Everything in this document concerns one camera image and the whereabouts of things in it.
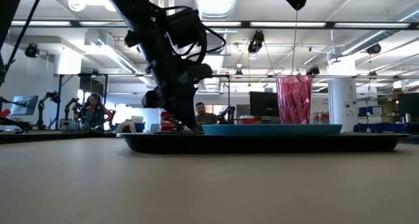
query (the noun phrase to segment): desk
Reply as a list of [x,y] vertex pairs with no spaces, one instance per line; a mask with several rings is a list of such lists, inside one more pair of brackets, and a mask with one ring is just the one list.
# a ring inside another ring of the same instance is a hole
[[0,223],[417,223],[419,147],[146,155],[123,139],[0,145]]

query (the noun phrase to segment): ceiling duct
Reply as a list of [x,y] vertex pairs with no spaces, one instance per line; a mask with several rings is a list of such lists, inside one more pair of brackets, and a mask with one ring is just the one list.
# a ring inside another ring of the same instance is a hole
[[[398,14],[392,18],[390,22],[417,22],[417,20],[419,20],[418,4]],[[399,30],[370,31],[362,37],[342,47],[340,53],[343,56],[355,54],[377,44],[378,42],[388,37],[391,37],[398,32]]]
[[[194,0],[196,8],[199,11],[201,20],[230,20],[234,16],[234,11],[236,10],[237,0]],[[228,42],[228,35],[222,35],[224,39]],[[211,33],[207,35],[208,40],[208,50],[212,48],[219,47],[222,45],[222,41],[214,36]],[[212,52],[212,54],[221,54],[225,51],[225,47],[221,50]],[[204,63],[211,66],[214,72],[218,72],[219,69],[223,66],[224,57],[223,56],[206,56],[204,58]],[[206,89],[213,88],[216,86],[214,84],[215,79],[204,79],[204,85],[209,84]]]

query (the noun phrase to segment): robot arm in background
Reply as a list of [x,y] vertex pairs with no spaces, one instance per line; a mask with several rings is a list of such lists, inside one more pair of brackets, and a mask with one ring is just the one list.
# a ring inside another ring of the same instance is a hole
[[64,122],[64,125],[68,125],[68,114],[70,113],[70,106],[73,103],[75,103],[75,105],[73,107],[73,111],[74,111],[74,114],[75,115],[79,114],[79,111],[78,110],[82,107],[82,105],[79,103],[79,99],[78,98],[72,98],[70,100],[70,102],[68,102],[68,104],[65,105],[65,108],[64,108],[64,113],[65,113],[65,117],[64,117],[65,122]]
[[11,102],[11,101],[8,101],[8,100],[4,99],[3,97],[0,97],[0,103],[11,103],[11,104],[19,105],[19,106],[22,106],[22,107],[26,107],[27,106],[26,105],[26,102],[25,103]]
[[44,127],[45,127],[44,126],[44,121],[42,119],[43,118],[43,111],[44,111],[44,108],[45,108],[44,102],[45,102],[45,100],[47,100],[49,98],[50,98],[50,101],[52,101],[54,103],[59,103],[61,101],[60,100],[60,95],[57,92],[47,92],[45,94],[45,96],[41,100],[39,100],[39,103],[38,103],[38,121],[37,121],[37,124],[36,124],[39,130],[44,129]]
[[228,106],[223,112],[218,115],[219,124],[234,124],[234,112],[236,108],[233,106]]

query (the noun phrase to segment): security camera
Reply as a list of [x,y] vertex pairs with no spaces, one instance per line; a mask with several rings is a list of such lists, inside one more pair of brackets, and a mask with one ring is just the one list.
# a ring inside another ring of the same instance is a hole
[[29,44],[29,46],[25,50],[25,55],[29,58],[39,57],[38,44]]

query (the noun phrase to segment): black tray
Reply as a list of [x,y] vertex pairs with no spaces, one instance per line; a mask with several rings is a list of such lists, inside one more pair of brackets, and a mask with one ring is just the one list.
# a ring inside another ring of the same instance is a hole
[[141,153],[294,153],[390,151],[408,134],[353,133],[338,136],[209,136],[117,134]]

